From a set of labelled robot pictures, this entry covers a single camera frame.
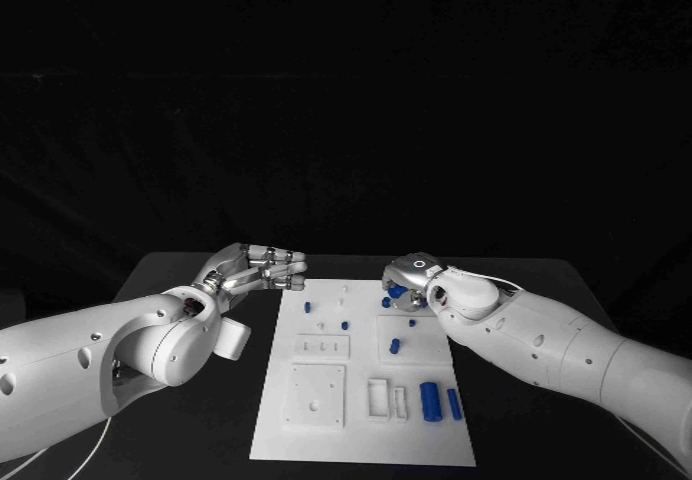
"small blue part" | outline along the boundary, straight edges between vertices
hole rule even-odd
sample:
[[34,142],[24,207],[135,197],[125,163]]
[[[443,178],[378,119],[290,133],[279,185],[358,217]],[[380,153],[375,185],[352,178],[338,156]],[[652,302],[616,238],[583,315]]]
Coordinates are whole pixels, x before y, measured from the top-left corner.
[[400,353],[401,341],[398,338],[393,340],[393,346],[390,347],[390,353],[397,355]]
[[459,408],[458,391],[453,388],[448,390],[448,397],[450,398],[452,416],[455,417],[455,420],[462,420],[462,409]]
[[387,293],[390,293],[390,296],[393,298],[400,298],[407,293],[407,291],[409,291],[409,288],[397,284],[394,284],[394,287],[390,287],[387,289]]
[[437,383],[422,383],[423,418],[427,422],[443,421],[443,408],[440,406],[440,395]]

